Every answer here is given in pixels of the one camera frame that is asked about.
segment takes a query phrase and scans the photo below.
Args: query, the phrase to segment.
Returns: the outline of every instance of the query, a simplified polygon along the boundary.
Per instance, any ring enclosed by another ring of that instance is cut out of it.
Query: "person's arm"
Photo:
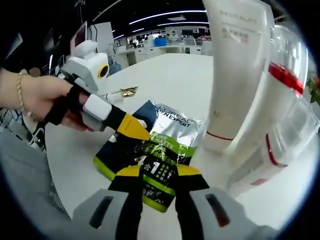
[[[5,69],[0,71],[0,108],[19,109],[17,83],[18,73],[9,72]]]
[[[0,108],[20,110],[18,77],[18,73],[0,70]],[[57,77],[23,75],[21,79],[23,105],[31,113],[32,119],[43,121],[54,101],[60,96],[66,96],[71,87],[70,83]],[[84,104],[87,99],[87,96],[80,95],[79,101]],[[61,124],[80,131],[88,129],[82,123],[82,119],[71,112],[65,115]]]

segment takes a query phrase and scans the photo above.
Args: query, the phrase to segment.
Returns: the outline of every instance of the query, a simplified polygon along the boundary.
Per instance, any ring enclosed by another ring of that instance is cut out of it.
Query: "ceiling light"
[[[123,36],[124,36],[124,34],[122,34],[122,35],[120,35],[120,36],[115,37],[113,40],[116,40],[116,39],[121,38],[121,37],[123,37]]]
[[[168,20],[171,20],[171,21],[184,21],[184,20],[186,20],[186,18],[183,15],[181,15],[181,16],[168,18]]]
[[[277,21],[277,20],[283,19],[285,17],[286,17],[286,15],[281,15],[281,16],[275,17],[274,20]]]
[[[172,24],[209,24],[208,22],[204,21],[179,21],[179,22],[170,22],[170,23],[164,23],[164,24],[158,24],[159,26],[164,26],[164,25],[172,25]]]
[[[116,1],[116,2],[114,2],[114,3],[112,3],[110,6],[108,6],[106,9],[104,9],[103,11],[100,11],[99,12],[99,14],[98,14],[98,16],[96,16],[93,20],[92,20],[92,22],[94,23],[95,22],[95,20],[97,20],[97,18],[99,18],[102,14],[104,14],[107,10],[109,10],[110,8],[112,8],[114,5],[116,5],[117,3],[119,3],[119,2],[121,2],[122,0],[118,0],[118,1]]]
[[[132,21],[129,23],[129,25],[131,24],[135,24],[137,22],[146,20],[146,19],[151,19],[151,18],[155,18],[155,17],[159,17],[159,16],[164,16],[164,15],[170,15],[170,14],[183,14],[183,13],[206,13],[206,10],[185,10],[185,11],[171,11],[171,12],[166,12],[166,13],[161,13],[161,14],[157,14],[157,15],[152,15],[152,16],[147,16],[144,18],[141,18],[139,20],[136,21]]]
[[[141,30],[143,30],[143,29],[144,29],[144,28],[140,28],[140,29],[134,30],[134,31],[132,31],[132,32],[135,33],[135,32],[141,31]]]
[[[51,72],[52,58],[53,58],[53,55],[51,54],[50,60],[49,60],[49,75],[50,75],[50,72]]]

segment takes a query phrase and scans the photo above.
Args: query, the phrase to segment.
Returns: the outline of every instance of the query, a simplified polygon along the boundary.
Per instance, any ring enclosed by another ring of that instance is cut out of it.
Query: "window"
[[[159,34],[159,33],[153,33],[153,34],[152,34],[153,39],[156,39],[156,38],[159,37],[159,36],[161,36],[161,34]]]
[[[119,40],[114,40],[114,43],[116,44],[117,47],[120,47],[120,42],[119,42]]]
[[[132,37],[131,37],[131,36],[126,38],[126,42],[127,42],[128,45],[130,44],[130,41],[131,41],[131,40],[132,40]]]
[[[132,42],[133,42],[136,46],[139,45],[139,40],[137,39],[137,36],[133,36],[133,37],[132,37]]]

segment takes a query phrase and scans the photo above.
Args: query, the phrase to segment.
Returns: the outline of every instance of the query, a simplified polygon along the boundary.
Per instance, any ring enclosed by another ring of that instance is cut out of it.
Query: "green label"
[[[165,146],[175,154],[184,156],[185,158],[192,157],[197,149],[196,147],[180,144],[172,137],[156,132],[151,133],[150,141]]]
[[[162,183],[160,183],[160,182],[158,182],[156,180],[153,180],[151,177],[149,177],[147,175],[143,175],[143,180],[145,180],[147,183],[151,184],[152,186],[156,187],[157,189],[160,189],[161,191],[163,191],[163,192],[165,192],[167,194],[170,194],[170,195],[173,195],[173,196],[176,195],[175,190],[173,190],[170,187],[167,187],[167,186],[163,185]]]

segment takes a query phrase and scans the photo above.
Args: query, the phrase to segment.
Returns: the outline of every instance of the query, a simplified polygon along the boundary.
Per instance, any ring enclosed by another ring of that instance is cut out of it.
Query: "gold bracelet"
[[[21,90],[22,77],[23,77],[23,75],[27,75],[27,74],[28,74],[28,72],[25,69],[22,69],[19,72],[18,81],[17,81],[17,85],[16,85],[16,89],[17,89],[18,96],[19,96],[19,101],[20,101],[20,109],[22,111],[22,114],[26,114],[28,112],[26,107],[25,107],[25,103],[24,103],[24,100],[23,100],[23,97],[22,97],[22,90]]]

